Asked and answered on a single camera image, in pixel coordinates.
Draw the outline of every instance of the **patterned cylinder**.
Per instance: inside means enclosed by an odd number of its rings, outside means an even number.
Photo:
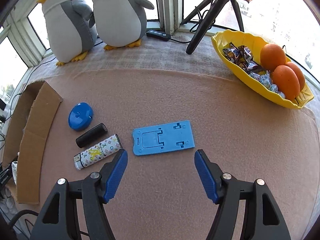
[[[94,164],[122,148],[117,134],[97,143],[73,157],[78,170]]]

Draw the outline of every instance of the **penguin foot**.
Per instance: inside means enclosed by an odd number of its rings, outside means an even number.
[[[139,47],[140,45],[141,45],[141,39],[126,45],[126,47],[127,48],[133,48],[134,46]]]
[[[63,66],[64,64],[65,64],[64,62],[58,61],[58,62],[56,63],[56,66]]]
[[[118,47],[114,47],[114,46],[110,46],[110,45],[106,45],[103,47],[103,49],[105,50],[113,50],[113,49],[117,49]]]
[[[71,61],[75,62],[78,60],[83,60],[85,58],[85,56],[87,56],[87,54],[88,54],[88,51],[85,51],[84,53],[79,54],[78,56],[74,57]]]

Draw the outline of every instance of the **penguin beak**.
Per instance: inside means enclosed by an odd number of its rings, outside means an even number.
[[[42,3],[44,4],[46,0],[37,0],[37,3]]]

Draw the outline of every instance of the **black cylinder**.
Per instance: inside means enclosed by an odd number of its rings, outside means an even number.
[[[85,132],[83,135],[76,139],[76,144],[79,148],[83,148],[87,145],[93,143],[100,136],[105,135],[108,132],[106,126],[101,123],[93,127],[89,131]]]

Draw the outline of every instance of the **candy wrapper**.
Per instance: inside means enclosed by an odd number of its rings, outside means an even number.
[[[276,84],[272,84],[269,90],[270,90],[271,92],[278,93],[278,87],[277,87]]]
[[[251,50],[247,46],[244,46],[244,45],[239,46],[238,49],[239,49],[239,51],[241,53],[241,56],[249,64],[250,61],[253,60],[253,55],[252,55]]]
[[[257,73],[254,73],[254,72],[251,72],[249,74],[250,77],[254,78],[256,81],[259,81],[260,80],[260,75],[257,74]]]
[[[259,82],[265,86],[266,89],[270,89],[272,85],[272,80],[270,78],[270,72],[268,71],[266,74],[261,75],[259,78]]]
[[[233,45],[232,42],[230,42],[229,46],[230,48],[222,49],[222,52],[229,61],[231,61],[234,64],[237,64],[241,57],[241,53],[239,49],[235,45]]]
[[[259,65],[258,63],[256,63],[255,61],[250,61],[249,63],[247,62],[240,62],[237,64],[240,68],[242,68],[247,74],[250,73],[259,73],[261,71],[264,71],[265,69]]]
[[[279,94],[279,96],[281,96],[283,99],[285,99],[285,95],[284,95],[284,93],[282,93],[282,92],[278,91],[278,94]]]

